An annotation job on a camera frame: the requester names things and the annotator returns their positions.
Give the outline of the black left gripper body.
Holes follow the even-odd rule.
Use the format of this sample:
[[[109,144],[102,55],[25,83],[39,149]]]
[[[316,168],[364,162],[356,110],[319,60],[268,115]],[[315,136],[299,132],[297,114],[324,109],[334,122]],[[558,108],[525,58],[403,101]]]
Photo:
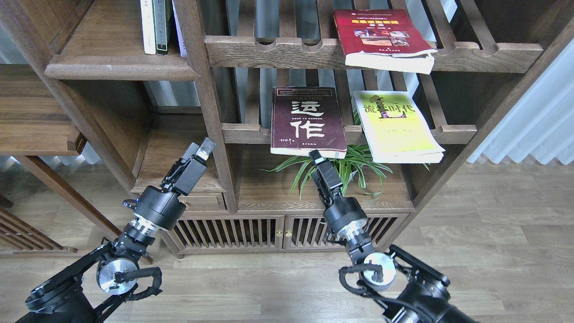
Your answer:
[[[171,231],[184,212],[179,196],[188,196],[207,168],[205,160],[193,155],[183,162],[178,159],[159,188],[147,186],[136,200],[124,200],[133,209],[130,226],[138,231]]]

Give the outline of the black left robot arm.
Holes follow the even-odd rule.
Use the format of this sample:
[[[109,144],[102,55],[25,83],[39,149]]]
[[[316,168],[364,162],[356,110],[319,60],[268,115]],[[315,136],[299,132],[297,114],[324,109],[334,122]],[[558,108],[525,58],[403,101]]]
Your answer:
[[[21,323],[102,323],[125,302],[161,293],[162,272],[157,266],[141,268],[139,260],[160,231],[171,231],[186,206],[188,196],[207,169],[216,143],[205,138],[192,143],[172,165],[159,187],[148,186],[139,198],[124,200],[135,218],[113,240],[102,244],[31,290]],[[95,280],[109,296],[92,306],[82,287],[85,272],[97,265]]]

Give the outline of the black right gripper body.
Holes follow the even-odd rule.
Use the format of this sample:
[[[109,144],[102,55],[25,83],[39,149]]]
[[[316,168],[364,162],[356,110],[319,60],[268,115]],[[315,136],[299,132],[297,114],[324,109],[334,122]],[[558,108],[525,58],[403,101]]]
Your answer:
[[[314,160],[312,178],[325,206],[324,219],[337,239],[352,240],[364,233],[368,218],[356,198],[344,197],[342,180],[329,160]]]

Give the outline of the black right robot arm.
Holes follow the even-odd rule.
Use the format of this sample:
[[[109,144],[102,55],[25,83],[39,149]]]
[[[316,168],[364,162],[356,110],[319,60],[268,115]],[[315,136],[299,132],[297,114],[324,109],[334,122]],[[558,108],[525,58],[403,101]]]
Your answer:
[[[356,198],[343,196],[332,162],[318,150],[309,155],[327,234],[334,237],[332,243],[346,247],[352,261],[339,270],[343,288],[377,303],[386,323],[471,323],[471,317],[449,303],[449,278],[394,244],[388,252],[375,251],[367,216]]]

